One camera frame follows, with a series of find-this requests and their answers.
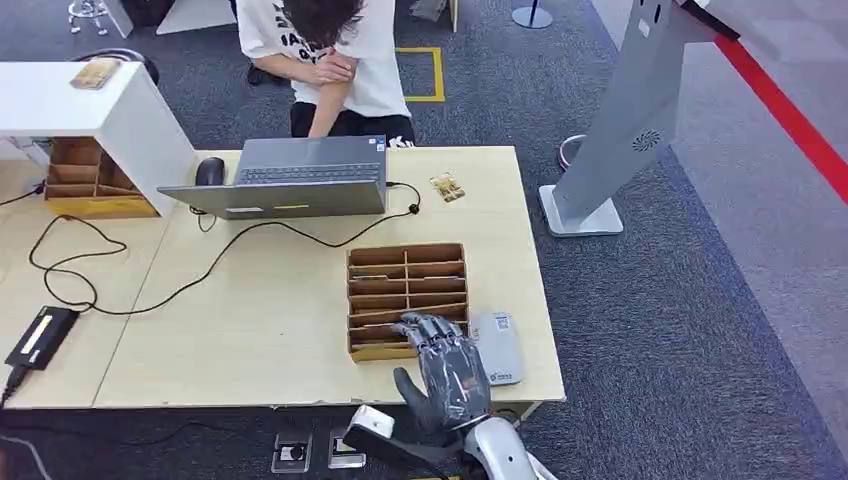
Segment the person's right hand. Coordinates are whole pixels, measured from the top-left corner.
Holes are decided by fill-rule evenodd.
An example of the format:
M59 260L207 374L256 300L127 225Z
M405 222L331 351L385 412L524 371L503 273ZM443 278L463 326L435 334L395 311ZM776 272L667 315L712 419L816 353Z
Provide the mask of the person's right hand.
M333 48L327 48L313 65L310 82L318 86L350 83L356 75L357 66L357 59L343 55Z

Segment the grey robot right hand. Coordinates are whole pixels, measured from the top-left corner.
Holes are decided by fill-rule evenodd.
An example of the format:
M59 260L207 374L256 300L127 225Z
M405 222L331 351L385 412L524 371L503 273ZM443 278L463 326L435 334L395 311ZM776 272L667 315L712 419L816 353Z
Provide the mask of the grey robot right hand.
M403 367L393 371L395 386L427 433L462 429L490 413L488 377L471 339L440 315L406 312L391 326L415 350L424 390Z

